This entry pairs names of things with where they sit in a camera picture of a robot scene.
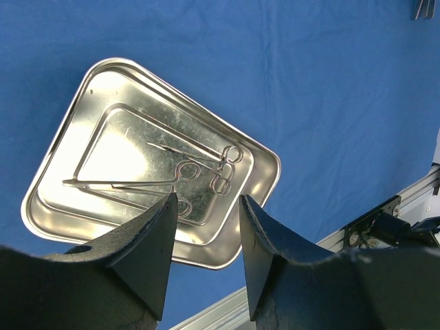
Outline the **steel tweezers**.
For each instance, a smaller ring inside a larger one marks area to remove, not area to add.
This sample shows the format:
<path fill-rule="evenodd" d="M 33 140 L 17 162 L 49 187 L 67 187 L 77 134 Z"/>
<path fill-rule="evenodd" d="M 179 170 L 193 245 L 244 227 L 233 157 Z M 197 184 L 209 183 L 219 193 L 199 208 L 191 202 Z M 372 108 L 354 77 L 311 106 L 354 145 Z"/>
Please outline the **steel tweezers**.
<path fill-rule="evenodd" d="M 435 15 L 435 0 L 416 0 L 411 19 L 432 19 Z"/>

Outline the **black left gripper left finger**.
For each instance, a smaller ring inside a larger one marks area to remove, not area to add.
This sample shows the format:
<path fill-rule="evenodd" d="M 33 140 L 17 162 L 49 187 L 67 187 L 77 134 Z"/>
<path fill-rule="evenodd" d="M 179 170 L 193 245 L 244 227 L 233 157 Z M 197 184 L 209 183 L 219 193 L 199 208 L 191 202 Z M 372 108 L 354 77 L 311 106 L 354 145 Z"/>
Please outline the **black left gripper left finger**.
<path fill-rule="evenodd" d="M 177 229 L 177 196 L 65 253 L 1 248 L 2 329 L 155 329 Z"/>

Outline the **blue surgical drape cloth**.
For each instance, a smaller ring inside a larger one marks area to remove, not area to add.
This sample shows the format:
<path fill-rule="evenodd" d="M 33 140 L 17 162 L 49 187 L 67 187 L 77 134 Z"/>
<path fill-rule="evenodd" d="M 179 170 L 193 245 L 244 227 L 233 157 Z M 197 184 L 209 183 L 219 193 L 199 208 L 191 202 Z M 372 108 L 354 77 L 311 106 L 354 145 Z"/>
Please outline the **blue surgical drape cloth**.
<path fill-rule="evenodd" d="M 64 252 L 21 202 L 85 72 L 124 57 L 275 152 L 267 211 L 311 241 L 423 177 L 439 18 L 412 1 L 2 1 L 1 243 Z"/>

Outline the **stainless steel instrument tray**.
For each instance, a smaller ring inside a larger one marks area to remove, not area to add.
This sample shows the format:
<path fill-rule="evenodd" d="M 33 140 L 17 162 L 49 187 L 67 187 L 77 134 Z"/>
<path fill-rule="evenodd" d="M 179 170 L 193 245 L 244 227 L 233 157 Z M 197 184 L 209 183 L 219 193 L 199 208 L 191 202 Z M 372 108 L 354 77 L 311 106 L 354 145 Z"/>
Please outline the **stainless steel instrument tray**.
<path fill-rule="evenodd" d="M 244 152 L 225 166 L 231 191 L 210 189 L 213 174 L 175 185 L 178 223 L 173 260 L 211 270 L 231 264 L 241 251 L 239 197 L 263 205 L 281 174 L 277 154 L 194 100 L 125 58 L 97 62 L 85 74 L 21 204 L 33 234 L 84 243 L 138 216 L 162 196 L 64 186 L 64 179 L 170 180 L 189 161 L 149 142 L 219 160 L 227 145 Z M 145 189 L 171 193 L 168 186 Z"/>

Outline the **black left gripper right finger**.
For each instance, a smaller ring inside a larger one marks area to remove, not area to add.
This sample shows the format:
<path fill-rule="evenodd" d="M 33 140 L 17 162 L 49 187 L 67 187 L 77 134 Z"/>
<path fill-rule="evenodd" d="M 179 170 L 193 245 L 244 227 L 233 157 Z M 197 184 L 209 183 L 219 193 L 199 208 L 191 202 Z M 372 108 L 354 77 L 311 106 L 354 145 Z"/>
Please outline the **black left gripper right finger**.
<path fill-rule="evenodd" d="M 331 252 L 240 198 L 250 320 L 258 329 L 438 329 L 439 247 Z"/>

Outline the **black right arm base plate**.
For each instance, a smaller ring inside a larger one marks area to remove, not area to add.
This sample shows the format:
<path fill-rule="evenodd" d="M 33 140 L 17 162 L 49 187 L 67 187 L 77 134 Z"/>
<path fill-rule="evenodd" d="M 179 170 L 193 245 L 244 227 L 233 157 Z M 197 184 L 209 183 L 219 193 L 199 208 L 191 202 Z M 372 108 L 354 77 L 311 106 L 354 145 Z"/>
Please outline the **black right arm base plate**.
<path fill-rule="evenodd" d="M 397 237 L 410 227 L 406 221 L 394 216 L 394 209 L 401 200 L 401 196 L 395 195 L 344 226 L 343 249 L 360 248 L 362 244 L 369 248 L 371 238 L 395 246 Z"/>

